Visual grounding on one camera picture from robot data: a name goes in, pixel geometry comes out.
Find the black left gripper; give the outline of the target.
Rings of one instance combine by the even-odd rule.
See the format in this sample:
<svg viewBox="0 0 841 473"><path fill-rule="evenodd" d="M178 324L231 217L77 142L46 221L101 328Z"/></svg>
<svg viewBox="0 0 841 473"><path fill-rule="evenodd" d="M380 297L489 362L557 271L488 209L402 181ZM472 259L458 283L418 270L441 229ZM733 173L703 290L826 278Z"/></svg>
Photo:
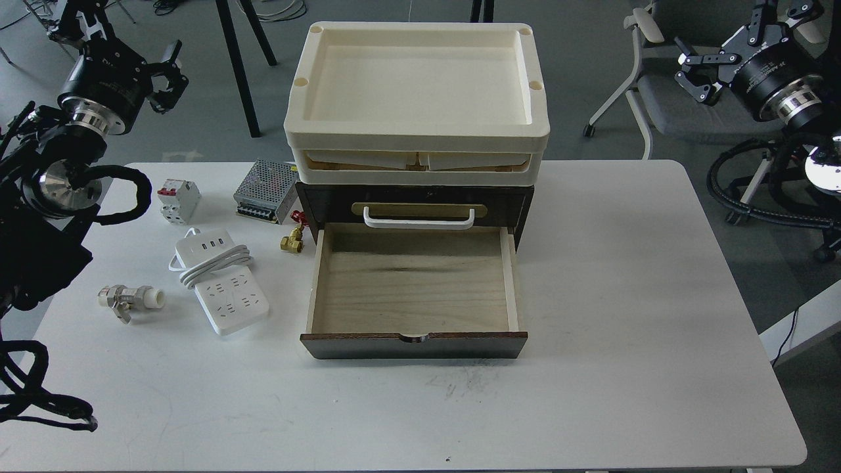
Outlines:
<svg viewBox="0 0 841 473"><path fill-rule="evenodd" d="M157 114L165 114L176 106L189 86L189 78L177 65L181 46L183 42L175 40L166 47L159 62L145 64L143 56L120 40L87 40L59 93L58 104L69 112L72 101L95 102L115 117L117 127L108 134L126 134L146 97ZM150 77L165 77L166 88L151 93Z"/></svg>

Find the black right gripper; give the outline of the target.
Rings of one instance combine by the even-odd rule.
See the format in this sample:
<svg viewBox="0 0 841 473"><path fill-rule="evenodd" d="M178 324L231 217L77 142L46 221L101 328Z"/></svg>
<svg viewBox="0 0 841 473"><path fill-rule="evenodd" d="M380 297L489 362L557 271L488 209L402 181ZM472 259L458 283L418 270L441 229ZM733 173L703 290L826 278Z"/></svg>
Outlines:
<svg viewBox="0 0 841 473"><path fill-rule="evenodd" d="M707 106L717 104L721 90L730 89L756 121L810 123L825 114L818 93L823 76L814 60L791 40L792 32L798 31L811 44L825 42L815 24L824 13L822 3L791 1L784 13L778 13L778 4L756 1L749 23L715 55L700 55L675 37L681 51L681 71L675 73L675 81ZM747 46L765 49L745 62Z"/></svg>

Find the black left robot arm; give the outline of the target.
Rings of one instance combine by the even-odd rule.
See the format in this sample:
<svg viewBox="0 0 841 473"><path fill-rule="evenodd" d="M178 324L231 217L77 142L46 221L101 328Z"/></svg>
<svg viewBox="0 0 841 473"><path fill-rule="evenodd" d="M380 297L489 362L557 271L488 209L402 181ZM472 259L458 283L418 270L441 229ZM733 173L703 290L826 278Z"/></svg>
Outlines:
<svg viewBox="0 0 841 473"><path fill-rule="evenodd" d="M2 136L2 314L33 309L92 261L91 225L138 219L151 205L144 173L97 165L107 135L130 131L144 102L160 114L186 90L181 41L149 63L118 39L87 40L57 101L30 102Z"/></svg>

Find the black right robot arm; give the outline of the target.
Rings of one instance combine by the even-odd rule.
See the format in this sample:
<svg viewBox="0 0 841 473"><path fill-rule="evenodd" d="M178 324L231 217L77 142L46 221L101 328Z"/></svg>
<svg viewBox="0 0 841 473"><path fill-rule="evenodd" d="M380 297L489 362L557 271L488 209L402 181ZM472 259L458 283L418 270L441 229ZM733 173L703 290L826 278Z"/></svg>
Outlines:
<svg viewBox="0 0 841 473"><path fill-rule="evenodd" d="M812 146L809 164L838 170L838 110L822 97L824 77L791 33L822 14L817 1L794 1L782 21L775 1L757 1L749 23L715 55L700 55L675 37L681 50L675 80L696 102L708 106L727 87L755 120L782 121L786 140L778 146L765 143L765 148L790 158L797 148Z"/></svg>

